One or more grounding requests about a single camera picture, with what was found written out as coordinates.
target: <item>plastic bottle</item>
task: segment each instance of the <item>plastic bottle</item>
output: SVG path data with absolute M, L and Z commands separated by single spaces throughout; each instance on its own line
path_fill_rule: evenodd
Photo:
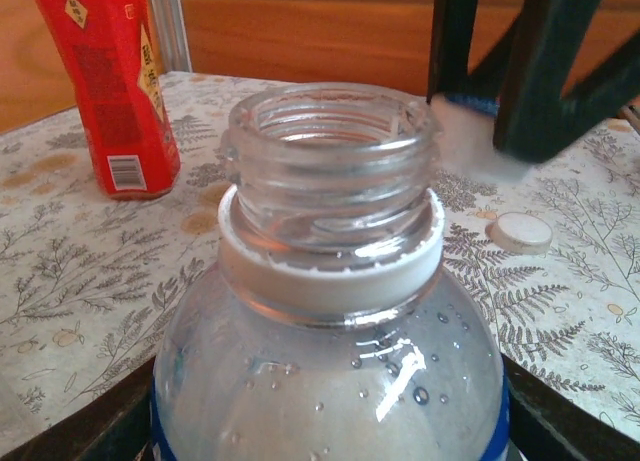
M 147 0 L 36 0 L 75 88 L 98 184 L 115 199 L 171 191 L 180 155 L 151 48 Z
M 371 86 L 234 107 L 218 262 L 156 359 L 157 461 L 505 459 L 501 357 L 441 265 L 437 132 Z

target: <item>floral tablecloth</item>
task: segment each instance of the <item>floral tablecloth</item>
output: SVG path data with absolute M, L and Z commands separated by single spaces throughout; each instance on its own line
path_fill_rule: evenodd
M 216 256 L 226 115 L 277 84 L 165 75 L 183 166 L 154 201 L 100 194 L 76 110 L 0 137 L 0 394 L 15 401 L 0 413 L 14 423 L 0 426 L 0 453 L 153 355 L 177 301 Z M 442 173 L 436 191 L 448 208 L 445 263 L 502 351 L 640 440 L 638 135 L 611 120 L 522 185 Z M 488 224 L 509 211 L 553 227 L 548 254 L 512 256 L 487 240 Z

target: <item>yellow label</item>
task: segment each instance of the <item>yellow label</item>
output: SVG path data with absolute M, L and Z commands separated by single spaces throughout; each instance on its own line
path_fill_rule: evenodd
M 80 26 L 82 29 L 87 24 L 87 8 L 85 8 L 82 3 L 78 0 L 67 0 L 67 4 L 64 6 L 64 12 L 69 15 L 73 21 Z
M 148 96 L 153 105 L 153 109 L 158 113 L 160 121 L 164 121 L 164 110 L 162 109 L 162 95 L 160 94 L 160 83 L 156 71 L 156 62 L 153 59 L 151 42 L 144 26 L 140 29 L 140 75 L 138 76 L 138 86 Z

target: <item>table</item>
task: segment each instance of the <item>table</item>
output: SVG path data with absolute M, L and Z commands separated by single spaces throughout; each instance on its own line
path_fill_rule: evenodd
M 189 284 L 215 260 L 228 186 L 219 138 L 240 99 L 282 83 L 169 73 L 182 173 L 167 196 L 99 192 L 77 111 L 0 137 L 0 453 L 100 396 L 153 355 Z M 501 350 L 640 440 L 640 138 L 609 120 L 523 184 L 441 173 L 446 266 Z M 551 251 L 487 240 L 502 213 L 554 229 Z

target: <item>blue label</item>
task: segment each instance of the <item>blue label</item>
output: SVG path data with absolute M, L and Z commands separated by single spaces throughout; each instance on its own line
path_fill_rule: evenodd
M 491 98 L 479 98 L 477 96 L 470 96 L 468 94 L 445 94 L 444 97 L 450 103 L 459 104 L 465 108 L 473 109 L 481 114 L 496 117 L 500 110 L 500 103 Z
M 164 430 L 160 425 L 156 404 L 155 379 L 151 384 L 151 442 L 155 461 L 178 461 L 169 447 Z M 502 380 L 502 406 L 493 436 L 479 461 L 505 461 L 509 447 L 509 387 L 506 375 Z

